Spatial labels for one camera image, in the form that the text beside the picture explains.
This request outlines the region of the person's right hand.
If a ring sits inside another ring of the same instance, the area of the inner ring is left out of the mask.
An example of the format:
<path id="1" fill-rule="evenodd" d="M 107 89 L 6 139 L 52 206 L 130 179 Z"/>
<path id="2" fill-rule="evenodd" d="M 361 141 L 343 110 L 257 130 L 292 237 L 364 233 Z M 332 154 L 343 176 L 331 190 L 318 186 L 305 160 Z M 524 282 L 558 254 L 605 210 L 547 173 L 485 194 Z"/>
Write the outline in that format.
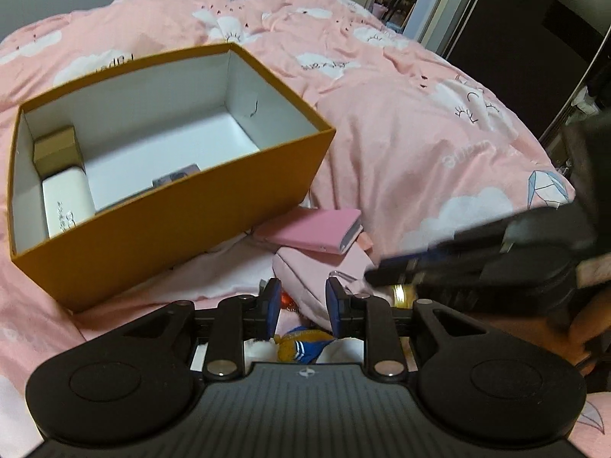
<path id="1" fill-rule="evenodd" d="M 485 322 L 577 366 L 590 355 L 586 343 L 610 330 L 610 290 L 592 299 L 566 330 L 545 318 L 485 318 Z"/>

